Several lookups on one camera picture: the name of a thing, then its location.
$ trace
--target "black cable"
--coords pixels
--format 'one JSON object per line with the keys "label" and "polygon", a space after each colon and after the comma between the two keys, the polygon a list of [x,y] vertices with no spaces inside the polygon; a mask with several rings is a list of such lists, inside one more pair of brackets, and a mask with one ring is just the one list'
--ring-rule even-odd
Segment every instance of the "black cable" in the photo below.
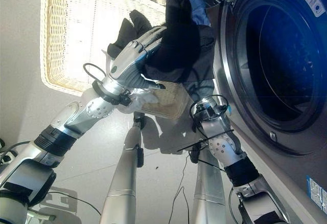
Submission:
{"label": "black cable", "polygon": [[58,193],[58,194],[62,194],[62,195],[64,195],[64,196],[71,197],[71,198],[73,198],[73,199],[76,199],[76,200],[79,200],[79,201],[81,201],[81,202],[83,202],[83,203],[86,203],[86,204],[90,205],[90,206],[91,206],[95,211],[97,211],[99,215],[101,215],[100,211],[99,211],[96,207],[94,207],[92,204],[90,204],[89,202],[87,202],[87,201],[84,201],[84,200],[81,200],[81,199],[79,199],[79,198],[76,198],[76,197],[70,196],[70,195],[68,195],[68,194],[66,194],[66,193],[63,193],[63,192],[48,192],[48,194],[50,194],[50,193]]}
{"label": "black cable", "polygon": [[219,167],[218,167],[218,166],[216,166],[216,165],[213,165],[213,164],[211,164],[211,163],[208,163],[208,162],[206,162],[206,161],[204,161],[204,160],[198,159],[198,161],[200,161],[200,162],[203,162],[203,163],[205,163],[205,164],[208,164],[208,165],[210,165],[210,166],[212,166],[212,167],[214,167],[214,168],[216,168],[216,169],[219,169],[219,170],[221,170],[221,171],[224,171],[224,172],[225,172],[225,170],[223,170],[223,169],[219,168]]}
{"label": "black cable", "polygon": [[208,164],[208,165],[210,165],[210,166],[213,166],[214,168],[219,169],[219,170],[225,172],[225,170],[223,170],[223,169],[221,169],[221,168],[219,168],[219,167],[217,167],[217,166],[215,166],[215,165],[213,165],[213,164],[211,164],[211,163],[208,163],[208,162],[206,162],[206,161],[204,161],[204,160],[198,159],[198,161],[203,162],[203,163],[205,163],[205,164]]}
{"label": "black cable", "polygon": [[196,145],[196,144],[198,144],[198,143],[208,141],[208,140],[210,140],[210,139],[213,139],[214,137],[221,136],[221,135],[224,135],[224,134],[226,134],[226,133],[233,132],[233,131],[234,131],[234,129],[230,129],[230,130],[224,131],[224,132],[222,132],[222,133],[218,133],[218,134],[216,134],[216,135],[214,135],[214,136],[207,137],[206,139],[203,139],[202,141],[198,141],[198,142],[196,142],[196,143],[193,143],[192,145],[189,145],[189,146],[183,147],[182,149],[177,150],[177,152],[179,152],[179,151],[183,151],[184,149],[189,148],[189,147],[191,147],[191,146],[194,146],[194,145]]}
{"label": "black cable", "polygon": [[83,69],[85,70],[85,72],[86,72],[90,77],[93,77],[97,82],[99,82],[99,83],[102,84],[102,83],[103,83],[102,81],[100,81],[97,77],[95,77],[94,75],[92,75],[91,72],[89,72],[89,71],[86,69],[86,67],[87,67],[88,65],[91,65],[91,66],[97,68],[99,71],[101,71],[101,72],[103,73],[103,75],[104,75],[105,77],[107,76],[107,74],[104,72],[104,70],[102,70],[100,67],[98,67],[98,66],[95,65],[95,64],[92,64],[92,63],[85,63],[85,64],[83,64]]}
{"label": "black cable", "polygon": [[231,217],[233,218],[235,224],[239,224],[234,216],[233,209],[231,208],[231,194],[233,193],[233,187],[231,187],[231,190],[229,192],[229,197],[228,197],[228,205],[229,205],[229,211],[231,214]]}
{"label": "black cable", "polygon": [[185,187],[184,186],[181,187],[182,182],[183,182],[183,179],[184,179],[184,171],[185,171],[186,165],[188,164],[188,157],[189,157],[189,155],[186,156],[186,158],[185,158],[185,165],[184,165],[183,172],[182,172],[182,179],[180,180],[180,183],[179,183],[178,188],[177,188],[177,192],[176,192],[175,197],[173,199],[172,211],[170,213],[168,224],[170,224],[170,221],[172,219],[173,212],[174,212],[175,200],[178,197],[178,195],[180,194],[180,191],[183,191],[183,195],[184,195],[184,199],[185,199],[185,202],[186,202],[186,206],[188,208],[188,224],[190,224],[190,208],[189,208],[189,203],[188,203],[188,200],[187,200],[187,198],[185,196],[185,193],[184,193]]}
{"label": "black cable", "polygon": [[20,146],[20,145],[24,145],[24,144],[28,144],[29,141],[24,141],[24,142],[19,142],[19,143],[16,143],[15,145],[12,145],[10,146],[7,150],[4,151],[4,153],[0,156],[0,163],[2,161],[2,159],[4,159],[5,155],[10,151],[12,150],[13,148],[15,148],[16,146]]}

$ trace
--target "washing machine door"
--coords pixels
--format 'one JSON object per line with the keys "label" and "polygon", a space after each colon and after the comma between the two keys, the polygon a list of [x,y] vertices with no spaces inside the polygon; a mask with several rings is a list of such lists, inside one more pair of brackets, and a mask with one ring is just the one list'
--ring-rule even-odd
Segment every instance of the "washing machine door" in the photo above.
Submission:
{"label": "washing machine door", "polygon": [[327,143],[325,8],[326,0],[235,0],[221,6],[221,92],[263,143],[293,156]]}

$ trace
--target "robotic arm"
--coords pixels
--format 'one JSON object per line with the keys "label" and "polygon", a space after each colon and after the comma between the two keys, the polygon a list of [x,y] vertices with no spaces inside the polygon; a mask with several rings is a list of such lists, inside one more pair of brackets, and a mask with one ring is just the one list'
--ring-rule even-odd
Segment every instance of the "robotic arm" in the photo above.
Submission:
{"label": "robotic arm", "polygon": [[139,67],[160,46],[165,27],[155,27],[130,42],[115,59],[101,81],[94,81],[81,102],[68,104],[50,125],[20,153],[2,166],[0,174],[0,223],[24,224],[27,208],[41,202],[56,178],[53,168],[63,160],[75,141],[96,122],[106,118],[114,106],[127,106],[129,87],[165,88],[143,79]]}
{"label": "robotic arm", "polygon": [[242,151],[239,139],[230,130],[225,104],[204,98],[195,104],[194,118],[198,127],[209,138],[211,154],[223,164],[233,191],[240,199],[239,210],[245,224],[289,223],[286,211],[266,182],[258,173],[247,154]]}

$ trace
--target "laundry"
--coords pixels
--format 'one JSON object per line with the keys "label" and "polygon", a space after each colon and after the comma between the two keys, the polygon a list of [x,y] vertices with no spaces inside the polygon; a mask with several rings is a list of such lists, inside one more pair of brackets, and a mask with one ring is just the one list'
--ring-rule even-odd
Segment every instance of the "laundry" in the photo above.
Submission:
{"label": "laundry", "polygon": [[[124,19],[118,39],[108,46],[116,58],[124,46],[151,29],[149,21],[136,10],[132,20]],[[203,0],[167,0],[166,23],[160,49],[140,72],[149,79],[183,83],[193,100],[214,90],[213,59],[215,35],[209,26]]]}

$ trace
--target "laundry basket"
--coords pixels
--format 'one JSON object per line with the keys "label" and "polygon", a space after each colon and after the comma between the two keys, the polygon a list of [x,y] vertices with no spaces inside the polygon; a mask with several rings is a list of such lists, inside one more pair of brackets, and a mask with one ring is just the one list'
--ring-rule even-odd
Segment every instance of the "laundry basket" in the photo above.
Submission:
{"label": "laundry basket", "polygon": [[[150,0],[41,0],[40,67],[48,87],[80,96],[91,87],[83,70],[86,62],[106,69],[103,50],[115,42],[123,18],[136,9],[151,25],[165,21],[165,7]],[[178,118],[188,94],[180,84],[163,82],[164,91],[154,91],[157,104],[145,104],[142,112]]]}

